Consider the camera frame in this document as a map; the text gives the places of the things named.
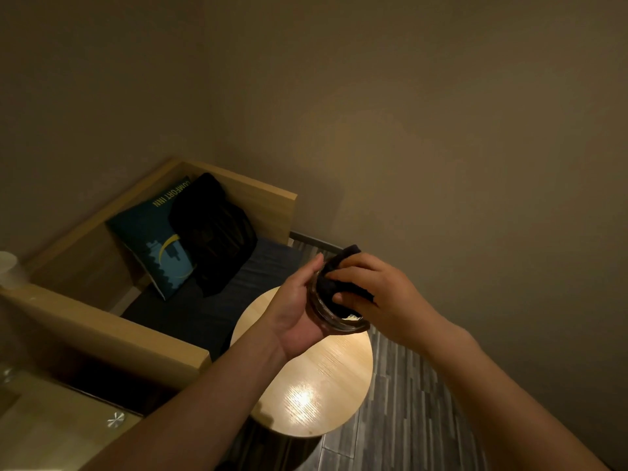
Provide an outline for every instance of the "wooden bed frame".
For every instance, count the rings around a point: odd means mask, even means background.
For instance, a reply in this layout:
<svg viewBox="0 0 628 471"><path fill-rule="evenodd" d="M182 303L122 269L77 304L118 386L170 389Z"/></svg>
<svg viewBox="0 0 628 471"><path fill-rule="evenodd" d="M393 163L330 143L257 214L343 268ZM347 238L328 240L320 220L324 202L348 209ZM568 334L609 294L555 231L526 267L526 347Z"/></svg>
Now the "wooden bed frame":
<svg viewBox="0 0 628 471"><path fill-rule="evenodd" d="M2 289L7 300L71 346L129 372L183 388L211 363L207 350L117 317L111 310L146 273L105 226L116 213L180 178L209 172L259 236L286 244L296 195L196 161L173 159L27 261L31 284Z"/></svg>

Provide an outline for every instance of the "paper cup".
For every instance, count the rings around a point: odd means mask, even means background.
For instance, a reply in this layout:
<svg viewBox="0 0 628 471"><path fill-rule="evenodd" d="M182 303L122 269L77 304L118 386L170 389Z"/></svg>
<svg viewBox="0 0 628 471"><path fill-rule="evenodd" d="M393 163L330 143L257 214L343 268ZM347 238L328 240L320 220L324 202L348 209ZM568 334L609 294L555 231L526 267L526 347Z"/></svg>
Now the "paper cup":
<svg viewBox="0 0 628 471"><path fill-rule="evenodd" d="M18 258L7 251L0 251L0 286L17 289L28 284L28 275Z"/></svg>

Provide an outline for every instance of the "printed pillow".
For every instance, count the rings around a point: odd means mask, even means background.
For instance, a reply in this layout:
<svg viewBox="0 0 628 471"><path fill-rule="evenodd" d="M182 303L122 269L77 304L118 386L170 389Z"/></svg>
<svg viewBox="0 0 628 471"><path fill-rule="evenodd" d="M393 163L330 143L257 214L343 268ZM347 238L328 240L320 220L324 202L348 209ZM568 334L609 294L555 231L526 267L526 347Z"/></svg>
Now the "printed pillow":
<svg viewBox="0 0 628 471"><path fill-rule="evenodd" d="M177 291L194 269L168 221L175 197L190 183L185 177L156 197L107 221L109 228L144 266L164 300Z"/></svg>

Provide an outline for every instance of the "wooden tabletop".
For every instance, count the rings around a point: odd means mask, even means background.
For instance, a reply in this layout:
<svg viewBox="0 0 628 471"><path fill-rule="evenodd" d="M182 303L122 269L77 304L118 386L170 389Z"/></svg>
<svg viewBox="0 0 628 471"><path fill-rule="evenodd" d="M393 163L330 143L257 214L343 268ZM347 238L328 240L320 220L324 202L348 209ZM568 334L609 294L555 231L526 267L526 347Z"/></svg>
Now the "wooden tabletop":
<svg viewBox="0 0 628 471"><path fill-rule="evenodd" d="M263 293L247 307L235 326L231 345L262 316L277 289ZM251 416L283 435L324 435L357 412L372 375L373 351L367 332L330 335L281 369Z"/></svg>

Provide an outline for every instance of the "finger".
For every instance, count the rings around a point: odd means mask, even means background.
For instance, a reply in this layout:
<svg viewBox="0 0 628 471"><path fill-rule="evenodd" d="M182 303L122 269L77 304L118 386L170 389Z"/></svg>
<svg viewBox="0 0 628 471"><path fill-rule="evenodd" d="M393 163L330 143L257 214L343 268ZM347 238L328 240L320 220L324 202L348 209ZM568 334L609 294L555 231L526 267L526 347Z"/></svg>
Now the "finger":
<svg viewBox="0 0 628 471"><path fill-rule="evenodd" d="M358 266L373 271L383 271L388 267L388 264L380 258L373 256L373 254L357 253L352 254L340 262L340 268L349 268L350 266Z"/></svg>
<svg viewBox="0 0 628 471"><path fill-rule="evenodd" d="M292 276L288 279L298 284L299 286L305 285L310 280L310 277L317 272L320 268L323 267L323 254L318 253L314 259L311 259L310 262L299 268Z"/></svg>
<svg viewBox="0 0 628 471"><path fill-rule="evenodd" d="M348 307L359 313L366 320L373 317L377 311L377 306L371 301L354 294L353 292L336 292L332 300L336 304Z"/></svg>
<svg viewBox="0 0 628 471"><path fill-rule="evenodd" d="M325 277L334 281L342 281L343 283L353 283L375 295L379 283L378 276L379 273L377 271L349 266L348 268L335 269L332 272L328 272Z"/></svg>

